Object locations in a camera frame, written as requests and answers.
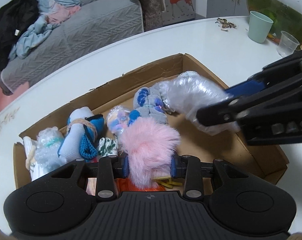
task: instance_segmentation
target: plastic wrap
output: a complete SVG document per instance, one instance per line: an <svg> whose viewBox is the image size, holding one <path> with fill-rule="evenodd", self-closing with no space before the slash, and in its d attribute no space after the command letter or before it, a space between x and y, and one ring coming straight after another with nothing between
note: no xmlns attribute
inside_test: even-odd
<svg viewBox="0 0 302 240"><path fill-rule="evenodd" d="M215 135L224 130L239 131L236 122L203 126L197 118L199 108L230 98L221 87L194 71L186 71L166 84L167 104L180 114L185 114L199 130Z"/></svg>
<svg viewBox="0 0 302 240"><path fill-rule="evenodd" d="M57 127L46 128L39 132L34 158L45 172L51 172L62 166L58 157L58 149L62 141L63 135Z"/></svg>
<svg viewBox="0 0 302 240"><path fill-rule="evenodd" d="M129 114L131 110L124 106L113 107L107 115L108 129L115 136L123 133L124 129L128 127Z"/></svg>
<svg viewBox="0 0 302 240"><path fill-rule="evenodd" d="M163 104L164 104L164 110L168 114L171 114L171 113L175 112L175 109L172 108L172 106L170 105L170 102L168 101L167 96L166 96L166 91L169 87L170 82L171 82L170 80L165 80L165 81L161 81L161 82L158 83L158 89L159 89L161 99L162 99Z"/></svg>

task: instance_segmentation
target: pink fluffy fur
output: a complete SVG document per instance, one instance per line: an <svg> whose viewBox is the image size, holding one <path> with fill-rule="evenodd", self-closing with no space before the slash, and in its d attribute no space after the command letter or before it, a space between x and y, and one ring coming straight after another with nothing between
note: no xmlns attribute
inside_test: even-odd
<svg viewBox="0 0 302 240"><path fill-rule="evenodd" d="M180 135L151 117L139 117L124 130L119 142L121 149L128 153L130 180L144 189L156 186L152 178L170 174L171 157L180 143Z"/></svg>

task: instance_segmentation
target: pink clothing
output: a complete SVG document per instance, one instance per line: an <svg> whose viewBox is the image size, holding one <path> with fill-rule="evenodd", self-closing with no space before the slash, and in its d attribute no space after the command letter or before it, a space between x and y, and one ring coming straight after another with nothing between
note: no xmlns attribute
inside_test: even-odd
<svg viewBox="0 0 302 240"><path fill-rule="evenodd" d="M52 24L60 24L66 20L68 20L72 14L80 10L79 5L75 5L73 7L64 7L59 3L54 4L54 13L47 14L48 23Z"/></svg>

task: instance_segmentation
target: clear plastic cup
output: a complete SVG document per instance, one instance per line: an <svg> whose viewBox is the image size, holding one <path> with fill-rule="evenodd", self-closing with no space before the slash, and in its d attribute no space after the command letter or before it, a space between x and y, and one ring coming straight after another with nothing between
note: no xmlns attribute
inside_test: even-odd
<svg viewBox="0 0 302 240"><path fill-rule="evenodd" d="M281 31L280 44L277 47L277 52L281 57L286 57L293 54L294 50L299 45L297 39L285 31Z"/></svg>

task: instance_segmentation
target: mint green cup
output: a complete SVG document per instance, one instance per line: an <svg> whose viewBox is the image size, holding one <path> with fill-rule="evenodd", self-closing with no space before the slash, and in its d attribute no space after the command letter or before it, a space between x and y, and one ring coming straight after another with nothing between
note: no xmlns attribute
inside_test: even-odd
<svg viewBox="0 0 302 240"><path fill-rule="evenodd" d="M273 20L264 14L251 11L248 36L251 40L263 43L273 25Z"/></svg>

